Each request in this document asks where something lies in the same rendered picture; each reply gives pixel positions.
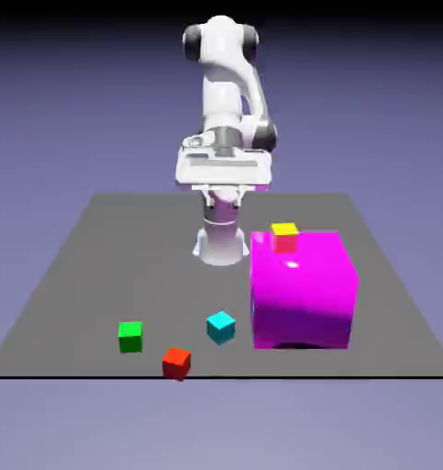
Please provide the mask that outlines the small cyan cube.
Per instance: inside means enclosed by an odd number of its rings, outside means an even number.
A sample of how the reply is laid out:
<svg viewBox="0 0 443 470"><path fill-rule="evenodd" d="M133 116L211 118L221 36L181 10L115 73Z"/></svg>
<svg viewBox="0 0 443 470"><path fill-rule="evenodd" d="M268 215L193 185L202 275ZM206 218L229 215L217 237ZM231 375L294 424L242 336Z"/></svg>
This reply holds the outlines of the small cyan cube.
<svg viewBox="0 0 443 470"><path fill-rule="evenodd" d="M235 337L236 320L225 311L219 311L206 319L206 332L212 341L221 345Z"/></svg>

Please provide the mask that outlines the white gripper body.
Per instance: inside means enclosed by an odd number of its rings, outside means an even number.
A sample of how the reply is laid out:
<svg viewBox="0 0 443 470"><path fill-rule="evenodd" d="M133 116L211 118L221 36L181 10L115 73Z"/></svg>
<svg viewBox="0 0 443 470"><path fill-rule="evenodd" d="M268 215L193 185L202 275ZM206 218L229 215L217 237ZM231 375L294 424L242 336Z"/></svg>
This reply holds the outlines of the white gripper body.
<svg viewBox="0 0 443 470"><path fill-rule="evenodd" d="M267 186L271 183L271 155L266 151L235 148L234 155L215 156L212 147L178 152L175 181L190 186Z"/></svg>

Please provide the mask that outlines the small red cube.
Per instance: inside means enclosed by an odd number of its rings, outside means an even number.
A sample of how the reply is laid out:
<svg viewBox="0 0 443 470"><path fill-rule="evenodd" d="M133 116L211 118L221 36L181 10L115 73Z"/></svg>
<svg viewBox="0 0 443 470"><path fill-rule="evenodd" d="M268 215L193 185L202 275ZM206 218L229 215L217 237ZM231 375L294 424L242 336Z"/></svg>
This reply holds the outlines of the small red cube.
<svg viewBox="0 0 443 470"><path fill-rule="evenodd" d="M192 353L183 348L171 346L162 358L162 375L183 381L191 368Z"/></svg>

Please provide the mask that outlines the small yellow cube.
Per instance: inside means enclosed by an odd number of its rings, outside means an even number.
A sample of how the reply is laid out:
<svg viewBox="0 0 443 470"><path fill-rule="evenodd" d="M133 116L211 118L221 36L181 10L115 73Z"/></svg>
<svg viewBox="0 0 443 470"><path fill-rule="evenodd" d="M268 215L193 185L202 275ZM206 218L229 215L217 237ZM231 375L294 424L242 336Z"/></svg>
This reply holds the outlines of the small yellow cube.
<svg viewBox="0 0 443 470"><path fill-rule="evenodd" d="M276 253L292 253L297 250L299 230L292 222L271 224L271 246Z"/></svg>

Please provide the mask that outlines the large magenta box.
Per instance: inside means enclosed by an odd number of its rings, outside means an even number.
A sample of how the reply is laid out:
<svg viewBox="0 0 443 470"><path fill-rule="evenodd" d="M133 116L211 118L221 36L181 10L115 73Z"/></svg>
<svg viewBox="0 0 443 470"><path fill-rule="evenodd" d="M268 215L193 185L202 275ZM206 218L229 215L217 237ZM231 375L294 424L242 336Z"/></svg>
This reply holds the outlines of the large magenta box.
<svg viewBox="0 0 443 470"><path fill-rule="evenodd" d="M276 253L272 234L250 235L254 347L349 347L359 275L336 231L302 231L297 250Z"/></svg>

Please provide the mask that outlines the small green cube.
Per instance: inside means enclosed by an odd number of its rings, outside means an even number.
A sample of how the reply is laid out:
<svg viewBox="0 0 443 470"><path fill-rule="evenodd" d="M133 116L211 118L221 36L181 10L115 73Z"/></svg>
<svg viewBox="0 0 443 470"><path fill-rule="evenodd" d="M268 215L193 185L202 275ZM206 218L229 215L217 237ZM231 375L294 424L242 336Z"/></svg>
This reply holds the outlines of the small green cube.
<svg viewBox="0 0 443 470"><path fill-rule="evenodd" d="M143 349L143 322L120 322L118 326L118 345L121 353L141 353Z"/></svg>

